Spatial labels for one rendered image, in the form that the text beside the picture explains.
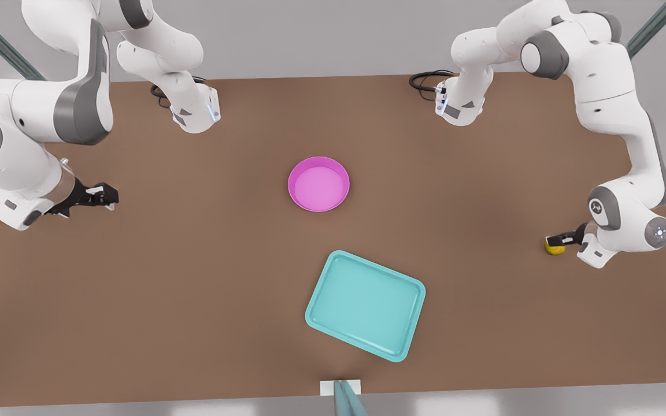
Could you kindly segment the pink round plate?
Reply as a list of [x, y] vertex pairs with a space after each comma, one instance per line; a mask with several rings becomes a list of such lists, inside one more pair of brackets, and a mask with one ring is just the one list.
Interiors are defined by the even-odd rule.
[[330, 211], [341, 205], [350, 189], [350, 177], [335, 159], [316, 156], [297, 163], [287, 181], [291, 199], [307, 211]]

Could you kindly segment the turquoise rectangular tray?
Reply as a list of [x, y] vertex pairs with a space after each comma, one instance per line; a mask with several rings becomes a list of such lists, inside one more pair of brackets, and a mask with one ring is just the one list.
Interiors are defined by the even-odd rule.
[[387, 361], [404, 361], [426, 297], [421, 281], [336, 250], [323, 266], [304, 318], [313, 329]]

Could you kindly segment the silver frame post with foot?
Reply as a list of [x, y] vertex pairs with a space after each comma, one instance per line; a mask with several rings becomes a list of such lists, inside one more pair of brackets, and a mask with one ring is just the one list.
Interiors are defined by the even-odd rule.
[[320, 396], [331, 396], [335, 403], [335, 416], [368, 416], [359, 396], [360, 380], [320, 381]]

